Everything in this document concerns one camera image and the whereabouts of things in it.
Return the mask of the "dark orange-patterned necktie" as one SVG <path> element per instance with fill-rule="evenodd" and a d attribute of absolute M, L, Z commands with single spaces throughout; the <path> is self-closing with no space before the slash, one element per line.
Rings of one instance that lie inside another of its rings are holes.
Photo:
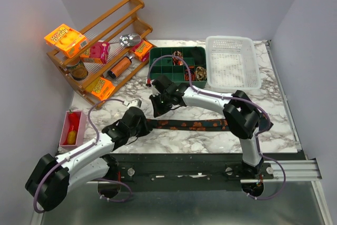
<path fill-rule="evenodd" d="M 147 119 L 148 125 L 153 129 L 220 132 L 229 131 L 226 119 L 211 120 L 155 120 Z"/>

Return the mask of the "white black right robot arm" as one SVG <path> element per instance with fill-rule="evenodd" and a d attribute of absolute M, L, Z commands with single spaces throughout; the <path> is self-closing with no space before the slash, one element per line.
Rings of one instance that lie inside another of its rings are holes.
<path fill-rule="evenodd" d="M 155 117 L 172 110 L 174 105 L 200 107 L 223 115 L 230 132 L 239 138 L 243 174 L 252 179 L 261 173 L 263 157 L 258 135 L 268 131 L 272 123 L 267 113 L 253 103 L 245 92 L 216 93 L 192 84 L 176 85 L 165 75 L 149 80 L 147 86 L 152 89 L 150 100 Z"/>

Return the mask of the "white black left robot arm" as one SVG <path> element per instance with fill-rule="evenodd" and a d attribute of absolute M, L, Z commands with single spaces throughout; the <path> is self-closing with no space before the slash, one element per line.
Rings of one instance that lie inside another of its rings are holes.
<path fill-rule="evenodd" d="M 34 198 L 34 211 L 53 210 L 69 192 L 89 181 L 113 179 L 117 173 L 116 162 L 108 155 L 130 138 L 146 136 L 151 130 L 143 111 L 132 106 L 93 140 L 58 156 L 42 156 L 25 184 Z"/>

